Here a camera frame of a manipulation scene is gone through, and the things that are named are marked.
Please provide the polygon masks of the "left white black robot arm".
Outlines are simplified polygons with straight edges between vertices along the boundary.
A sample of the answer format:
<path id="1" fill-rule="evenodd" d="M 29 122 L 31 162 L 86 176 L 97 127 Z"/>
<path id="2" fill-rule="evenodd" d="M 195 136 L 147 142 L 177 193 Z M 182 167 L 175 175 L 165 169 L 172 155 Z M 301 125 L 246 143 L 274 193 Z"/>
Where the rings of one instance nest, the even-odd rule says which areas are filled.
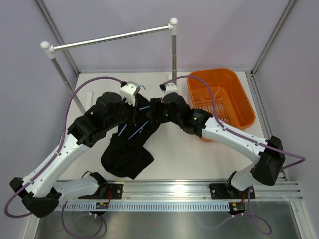
<path id="1" fill-rule="evenodd" d="M 135 104 L 135 93 L 105 92 L 84 115 L 75 119 L 62 144 L 32 173 L 10 181 L 31 214 L 43 218 L 66 201 L 84 196 L 100 199 L 107 194 L 108 182 L 98 172 L 67 183 L 57 180 L 77 158 L 105 138 L 108 131 L 133 119 Z"/>

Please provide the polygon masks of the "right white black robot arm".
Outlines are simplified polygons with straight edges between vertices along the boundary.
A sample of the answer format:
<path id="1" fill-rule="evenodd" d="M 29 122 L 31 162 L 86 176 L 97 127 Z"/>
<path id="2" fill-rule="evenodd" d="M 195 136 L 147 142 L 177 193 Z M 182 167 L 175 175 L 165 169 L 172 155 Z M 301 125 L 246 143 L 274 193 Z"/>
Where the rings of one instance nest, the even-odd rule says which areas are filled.
<path id="1" fill-rule="evenodd" d="M 210 112 L 192 109 L 177 93 L 152 98 L 147 118 L 152 123 L 171 122 L 185 133 L 217 141 L 246 156 L 251 164 L 240 171 L 234 171 L 225 183 L 225 191 L 232 198 L 257 183 L 275 185 L 285 162 L 279 138 L 272 136 L 265 139 L 246 134 L 222 123 Z"/>

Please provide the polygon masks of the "blue wire hanger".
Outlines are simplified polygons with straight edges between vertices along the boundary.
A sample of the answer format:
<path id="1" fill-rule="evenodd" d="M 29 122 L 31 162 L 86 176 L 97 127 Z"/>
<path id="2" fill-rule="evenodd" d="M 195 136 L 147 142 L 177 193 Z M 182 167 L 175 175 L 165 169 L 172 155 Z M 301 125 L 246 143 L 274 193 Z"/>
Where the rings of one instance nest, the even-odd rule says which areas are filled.
<path id="1" fill-rule="evenodd" d="M 130 116 L 123 124 L 118 126 L 118 136 L 133 139 L 141 133 L 144 127 L 148 124 L 149 121 L 146 117 L 146 112 L 150 105 L 149 100 L 138 92 L 136 95 L 136 101 L 137 104 L 135 107 L 129 106 L 125 103 Z"/>

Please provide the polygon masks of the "black shorts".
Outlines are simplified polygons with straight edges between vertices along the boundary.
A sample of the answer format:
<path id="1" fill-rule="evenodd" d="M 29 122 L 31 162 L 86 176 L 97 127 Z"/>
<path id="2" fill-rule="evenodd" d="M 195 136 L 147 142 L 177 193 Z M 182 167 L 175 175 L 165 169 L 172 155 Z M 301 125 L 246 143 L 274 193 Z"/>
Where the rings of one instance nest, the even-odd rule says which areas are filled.
<path id="1" fill-rule="evenodd" d="M 160 124 L 150 123 L 133 139 L 114 133 L 110 144 L 101 157 L 104 169 L 117 177 L 135 179 L 153 161 L 154 157 L 144 148 L 146 141 L 159 128 Z"/>

